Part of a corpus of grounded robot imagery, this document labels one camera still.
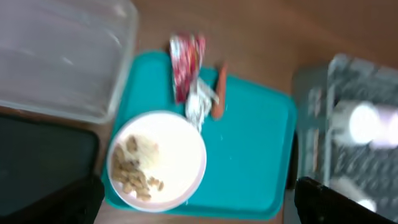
dish rack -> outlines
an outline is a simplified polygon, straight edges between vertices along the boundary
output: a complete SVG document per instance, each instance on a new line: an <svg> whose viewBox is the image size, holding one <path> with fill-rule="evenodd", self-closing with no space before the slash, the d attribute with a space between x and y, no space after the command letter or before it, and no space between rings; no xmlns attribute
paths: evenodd
<svg viewBox="0 0 398 224"><path fill-rule="evenodd" d="M293 98L298 113L297 177L329 186L332 177L345 175L375 200L378 214L398 222L398 149L337 146L329 126L339 100L398 107L398 71L339 54L329 64L299 70Z"/></svg>

crumpled white paper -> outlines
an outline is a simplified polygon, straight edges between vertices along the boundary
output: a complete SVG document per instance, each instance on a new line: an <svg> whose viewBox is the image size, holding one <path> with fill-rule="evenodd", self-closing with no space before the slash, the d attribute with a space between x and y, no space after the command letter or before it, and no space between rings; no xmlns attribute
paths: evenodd
<svg viewBox="0 0 398 224"><path fill-rule="evenodd" d="M201 132L201 126L211 110L211 100L219 102L217 94L201 79L197 78L190 85L185 105L185 116Z"/></svg>

carrot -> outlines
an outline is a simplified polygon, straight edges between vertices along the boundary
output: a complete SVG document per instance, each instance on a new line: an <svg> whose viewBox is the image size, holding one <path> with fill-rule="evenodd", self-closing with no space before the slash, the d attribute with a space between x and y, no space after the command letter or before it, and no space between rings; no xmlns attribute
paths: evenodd
<svg viewBox="0 0 398 224"><path fill-rule="evenodd" d="M223 116L225 108L225 91L226 91L226 69L227 66L224 63L218 74L218 82L216 87L216 94L218 95L219 102L213 101L213 106L211 107L211 115L213 119L218 120Z"/></svg>

white bowl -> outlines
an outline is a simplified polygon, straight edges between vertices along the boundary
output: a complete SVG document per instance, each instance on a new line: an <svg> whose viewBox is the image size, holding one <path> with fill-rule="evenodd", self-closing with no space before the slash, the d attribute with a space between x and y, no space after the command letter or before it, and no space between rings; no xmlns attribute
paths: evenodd
<svg viewBox="0 0 398 224"><path fill-rule="evenodd" d="M164 189L151 189L148 202L138 200L135 192L125 194L122 184L111 179L114 147L132 134L159 145L159 166L144 173L147 178L162 180ZM153 111L133 118L119 130L108 151L107 168L112 188L124 202L144 212L164 212L184 203L199 187L206 169L206 147L200 133L183 116Z"/></svg>

brown table surface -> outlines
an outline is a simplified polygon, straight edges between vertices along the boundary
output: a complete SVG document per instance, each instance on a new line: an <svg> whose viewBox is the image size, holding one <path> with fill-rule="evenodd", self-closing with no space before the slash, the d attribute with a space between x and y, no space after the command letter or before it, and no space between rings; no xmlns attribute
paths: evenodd
<svg viewBox="0 0 398 224"><path fill-rule="evenodd" d="M207 39L204 64L225 60L229 71L290 93L293 72L299 67L330 60L338 52L398 68L398 1L395 0L133 0L140 13L138 48L162 49L177 31L202 32ZM32 113L6 110L27 117ZM112 122L93 126L57 118L59 123L98 133L100 173ZM96 224L204 222L119 211L103 204ZM246 223L206 220L207 223ZM270 223L282 223L279 212Z"/></svg>

